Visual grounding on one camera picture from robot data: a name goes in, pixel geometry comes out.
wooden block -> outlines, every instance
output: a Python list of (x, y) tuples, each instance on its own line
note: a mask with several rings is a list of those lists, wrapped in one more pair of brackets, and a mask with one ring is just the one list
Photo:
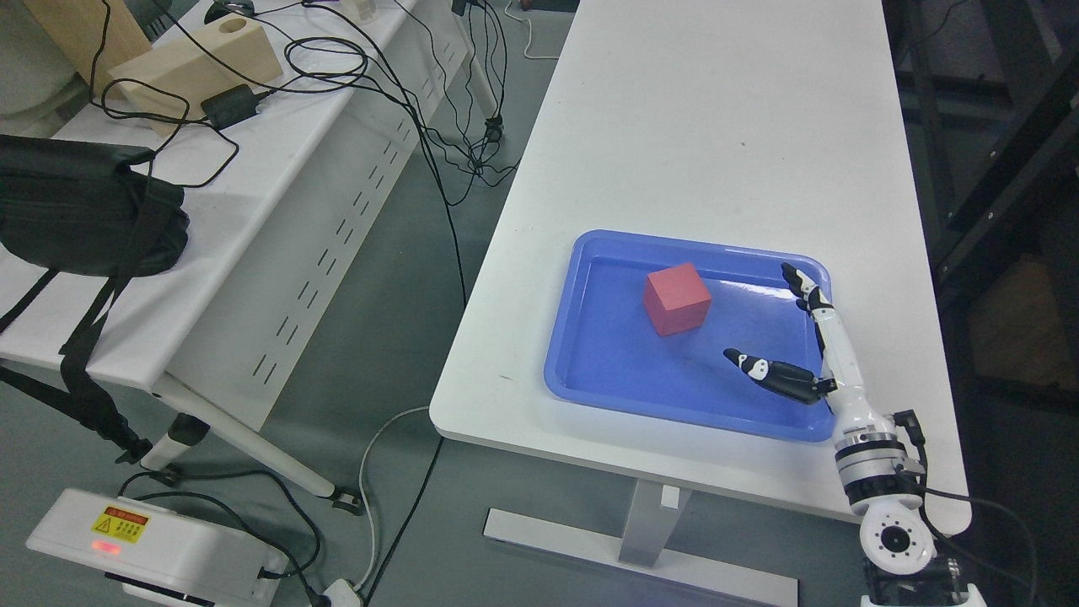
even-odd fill
[(648, 274), (644, 284), (644, 309), (661, 336), (705, 325), (712, 294), (693, 263), (682, 263)]
[[(199, 44), (232, 69), (260, 83), (269, 83), (282, 74), (262, 26), (240, 15), (226, 15), (191, 32)], [(187, 37), (174, 40), (119, 65), (110, 70), (112, 78), (131, 78), (179, 95), (191, 104), (188, 119), (205, 115), (200, 107), (204, 100), (236, 86), (250, 84), (215, 61)], [(124, 96), (140, 111), (172, 118), (183, 115), (183, 102), (162, 95), (142, 84), (121, 82)], [(174, 126), (151, 121), (159, 135), (168, 135)]]
[[(107, 1), (111, 9), (109, 31), (105, 51), (97, 61), (95, 94), (100, 94), (108, 84), (108, 70), (150, 51), (150, 41), (127, 5), (122, 0)], [(100, 0), (23, 0), (23, 4), (90, 84), (94, 55), (101, 44), (105, 4)]]

white table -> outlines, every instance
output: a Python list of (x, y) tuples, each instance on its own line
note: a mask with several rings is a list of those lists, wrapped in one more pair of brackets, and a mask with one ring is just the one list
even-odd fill
[[(439, 432), (656, 486), (858, 520), (830, 441), (770, 440), (551, 395), (543, 367), (571, 247), (602, 227), (819, 260), (873, 405), (914, 409), (930, 483), (965, 493), (879, 4), (589, 0), (561, 57), (432, 400)], [(970, 522), (962, 503), (929, 498), (928, 512), (945, 534)]]
[[(260, 11), (276, 5), (259, 2)], [(435, 51), (452, 79), (469, 58), (467, 38), (448, 2), (402, 0), (434, 31)], [(202, 25), (208, 2), (181, 23)], [(292, 37), (347, 37), (374, 50), (336, 16), (300, 6), (267, 15)], [(427, 33), (393, 2), (379, 2), (364, 26), (413, 91), (426, 115), (443, 96)], [(267, 28), (278, 59), (286, 39)], [(170, 30), (164, 38), (180, 36)], [(298, 57), (303, 59), (302, 52)], [(311, 67), (347, 68), (319, 55)], [(286, 77), (290, 77), (287, 64)], [(387, 91), (385, 78), (371, 68)], [(322, 83), (309, 87), (323, 87)], [(315, 495), (334, 487), (257, 431), (269, 415), (353, 257), (416, 141), (406, 113), (374, 93), (277, 93), (259, 115), (227, 129), (241, 144), (209, 185), (188, 190), (190, 240), (176, 266), (136, 278), (120, 298), (87, 371), (146, 390), (190, 414)], [(141, 121), (113, 121), (86, 108), (57, 138), (155, 148)], [(205, 128), (187, 127), (154, 165), (154, 176), (200, 182), (231, 148)], [(0, 247), (0, 309), (9, 309), (42, 268)], [(58, 369), (57, 349), (104, 278), (60, 274), (4, 334), (0, 359)], [(158, 468), (182, 451), (167, 438), (144, 466)]]

warning label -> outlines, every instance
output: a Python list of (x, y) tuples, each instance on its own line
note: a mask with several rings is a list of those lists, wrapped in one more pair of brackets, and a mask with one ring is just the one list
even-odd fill
[(135, 543), (149, 522), (149, 516), (110, 506), (94, 522), (93, 530), (110, 538)]

white device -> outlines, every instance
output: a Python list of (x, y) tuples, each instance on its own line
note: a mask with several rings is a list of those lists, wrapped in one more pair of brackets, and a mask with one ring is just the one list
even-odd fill
[(288, 560), (244, 532), (145, 502), (65, 489), (26, 547), (106, 571), (173, 607), (269, 607)]
[[(723, 355), (766, 390), (807, 405), (822, 398), (827, 400), (835, 415), (832, 443), (839, 481), (850, 510), (862, 515), (859, 529), (862, 550), (873, 565), (892, 577), (891, 581), (917, 583), (919, 575), (926, 577), (923, 572), (935, 558), (937, 551), (929, 527), (917, 513), (921, 496), (910, 484), (900, 482), (897, 475), (901, 470), (924, 474), (925, 469), (907, 457), (906, 447), (899, 441), (896, 422), (901, 414), (889, 418), (870, 405), (847, 330), (821, 287), (797, 267), (789, 263), (781, 266), (783, 279), (797, 298), (798, 308), (812, 319), (824, 377), (734, 348), (727, 348)], [(906, 426), (909, 434), (914, 426)], [(950, 579), (958, 579), (957, 569), (952, 575), (948, 568), (948, 572)], [(966, 592), (954, 589), (953, 594), (964, 601), (961, 605), (985, 605), (972, 584)], [(862, 605), (875, 604), (865, 596)]]

robotic arm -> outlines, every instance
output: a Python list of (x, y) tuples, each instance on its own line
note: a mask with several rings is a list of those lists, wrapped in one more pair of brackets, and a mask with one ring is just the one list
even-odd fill
[(925, 605), (984, 607), (975, 587), (958, 588), (955, 562), (935, 558), (932, 535), (917, 512), (923, 498), (896, 472), (925, 470), (919, 463), (907, 458), (894, 422), (870, 405), (853, 347), (838, 313), (821, 287), (804, 272), (790, 263), (782, 264), (782, 272), (797, 296), (798, 308), (814, 320), (824, 377), (734, 348), (723, 355), (766, 390), (804, 404), (827, 400), (836, 420), (832, 443), (839, 481), (851, 511), (863, 518), (859, 537), (871, 563), (866, 566), (866, 577), (873, 598), (862, 597), (862, 607), (919, 605), (893, 597), (888, 589), (897, 585), (919, 587), (919, 592), (929, 589), (930, 594), (940, 589), (935, 594), (944, 596), (928, 598), (932, 602)]

